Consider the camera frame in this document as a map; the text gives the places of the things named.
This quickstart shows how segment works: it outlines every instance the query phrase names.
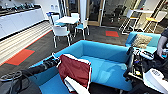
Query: floor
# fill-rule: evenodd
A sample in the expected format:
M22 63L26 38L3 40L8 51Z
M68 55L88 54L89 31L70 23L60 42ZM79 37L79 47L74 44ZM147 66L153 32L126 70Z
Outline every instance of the floor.
M158 28L159 33L163 31L163 28ZM119 37L111 37L106 36L105 31L116 31L119 35ZM89 26L89 32L90 35L87 35L87 32L85 32L86 40L90 41L96 41L96 42L102 42L107 44L113 44L113 45L122 45L124 46L126 39L128 35L122 35L121 31L118 30L118 27L116 28L107 28L107 27L98 27L98 26ZM82 40L82 32L77 33L76 37L73 38L71 41L71 44L74 44L75 42ZM26 69L29 66L43 60L44 58L51 55L52 52L58 52L65 47L68 47L68 42L66 37L60 37L60 41L57 39L57 48L54 48L54 41L53 41L53 32L49 32L44 37L37 40L35 43L27 47L26 49L35 51L31 56L29 56L26 60L24 60L20 65L11 65L11 64L3 64L0 66L0 77L11 72L16 72L21 69ZM102 85L92 84L91 85L91 91L92 94L117 94L119 91L105 87Z

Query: white wall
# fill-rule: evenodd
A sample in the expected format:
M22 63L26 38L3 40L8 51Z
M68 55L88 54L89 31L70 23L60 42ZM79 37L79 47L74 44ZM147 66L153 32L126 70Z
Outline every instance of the white wall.
M144 4L144 10L151 10L154 11L157 5L159 4L160 0L146 0Z
M34 0L34 2L37 5L41 5L46 20L48 20L48 16L46 15L46 13L48 12L60 13L58 0Z
M14 7L14 4L16 6L20 6L20 4L25 4L25 2L27 3L34 3L34 0L2 0L0 1L0 5L3 7L3 8L6 8L5 7L5 3L8 4L9 7Z

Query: glass door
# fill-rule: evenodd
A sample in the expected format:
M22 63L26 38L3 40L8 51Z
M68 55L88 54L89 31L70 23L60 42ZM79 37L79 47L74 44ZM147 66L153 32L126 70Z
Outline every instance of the glass door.
M86 17L89 18L89 25L100 26L104 3L105 0L87 0Z
M67 16L71 13L80 14L80 0L65 0Z

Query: lounge area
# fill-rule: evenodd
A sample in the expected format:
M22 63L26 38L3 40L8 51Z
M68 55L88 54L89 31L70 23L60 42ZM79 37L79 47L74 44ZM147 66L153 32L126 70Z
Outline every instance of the lounge area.
M103 3L103 0L100 1L97 1L97 3L92 2L91 4L95 7L94 4ZM106 18L107 15L105 14L108 11L104 12L105 14L102 15L102 20L106 19L110 22L102 22L99 17L95 17L99 22L97 23L91 21L90 16L87 14L85 17L82 14L84 12L79 14L77 12L72 13L70 10L67 11L67 15L61 16L64 14L62 11L57 11L60 14L50 12L51 10L43 9L45 6L44 3L38 0L35 0L35 3L41 3L42 7L38 5L37 9L36 7L34 9L28 9L23 11L22 14L24 15L27 11L36 13L36 17L33 19L33 16L29 14L30 18L23 20L27 16L21 16L22 12L20 11L16 12L18 14L20 13L17 16L15 13L4 14L10 16L4 18L4 15L2 15L4 19L0 19L3 24L7 21L11 22L10 26L13 26L13 31L16 30L13 33L11 32L12 28L10 30L7 28L4 29L5 25L2 25L2 29L0 28L4 32L5 30L10 31L8 32L9 35L6 34L4 35L5 37L2 36L0 39L0 77L2 77L0 79L2 81L0 82L0 92L3 91L3 94L6 94L5 92L11 92L11 94L18 92L19 90L14 90L15 85L13 85L16 80L23 86L21 87L22 89L25 87L25 90L19 94L166 94L168 92L168 88L164 86L165 84L160 85L158 84L159 82L154 83L157 84L156 87L150 84L148 76L150 75L149 72L152 71L149 71L149 69L159 69L167 65L166 62L163 64L164 66L158 67L156 62L152 60L153 53L157 50L161 33L166 29L165 26L163 27L161 25L163 23L160 22L163 18L156 21L155 18L157 18L157 15L154 13L151 16L154 11L130 9L132 12L138 12L135 13L134 16L136 18L134 19L132 18L132 13L132 16L127 13L129 8L125 7L122 15L118 14L114 19L111 18L111 14L110 18L109 16ZM75 3L71 2L71 5L76 7L77 5ZM51 9L59 9L57 4L51 5ZM96 9L93 8L93 10L96 10L96 13L92 12L91 14L98 15L101 10L97 8L100 8L100 6L96 6ZM22 20L18 20L17 23L15 17L18 17L18 19L22 18ZM25 25L24 22L30 20L31 23ZM142 56L142 53L147 53L150 55L150 58ZM62 56L65 56L67 58L66 60L70 61L62 60ZM65 66L74 69L74 73L70 71L70 68L64 68ZM89 72L87 70L87 73L85 73L86 66L89 66ZM37 74L32 71L32 73L27 71L33 68L37 69L36 72L40 73ZM9 73L13 73L12 75L14 75L10 76L11 79L14 79L15 76L21 78L18 79L16 77L16 80L7 79L10 81L4 81L4 79L6 80L8 78L5 78L4 75ZM87 75L88 82L85 83L87 85L83 84L83 80L86 80L84 75ZM167 76L164 73L165 78L161 79L161 81L168 83ZM5 86L6 82L10 86L9 89Z

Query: chair leg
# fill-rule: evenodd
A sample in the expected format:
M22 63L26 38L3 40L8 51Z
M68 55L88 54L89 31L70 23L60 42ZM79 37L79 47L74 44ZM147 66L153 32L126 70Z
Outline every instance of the chair leg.
M89 28L88 28L88 26L87 26L87 29L88 29L88 35L89 35Z
M55 48L57 48L57 44L56 44L56 38L55 38L56 36L54 36L53 38L54 38L54 45L55 45Z
M123 22L122 25L120 26L119 30L121 30L121 28L124 26L126 20L127 20L127 18L124 20L124 22Z
M135 26L136 26L137 21L138 21L138 19L135 20L135 23L134 23L134 25L133 25L133 31L134 31L134 29L135 29Z
M58 36L58 40L60 41L60 38L59 38L59 36Z
M70 39L71 39L71 41L72 41L72 35L71 35L71 34L69 34L69 36L70 36Z
M69 36L67 36L67 39L68 39L68 44L69 44L69 46L70 46L71 44L70 44L70 41L69 41Z
M155 29L156 29L157 25L158 25L158 22L156 23L156 25L155 25L155 27L154 27L154 29L152 31L153 33L155 32Z
M84 29L82 29L82 31L83 31L83 39L85 40L85 31Z
M128 22L126 23L124 29L122 30L122 34L128 34L128 33L124 33L124 31L125 31L125 28L128 26L129 22L130 22L130 19L128 20Z
M75 33L74 33L74 37L76 36L76 29L77 29L77 28L75 28Z
M151 24L151 21L150 21L149 24L146 26L146 28L143 30L144 32L146 31L146 29L149 27L150 24Z

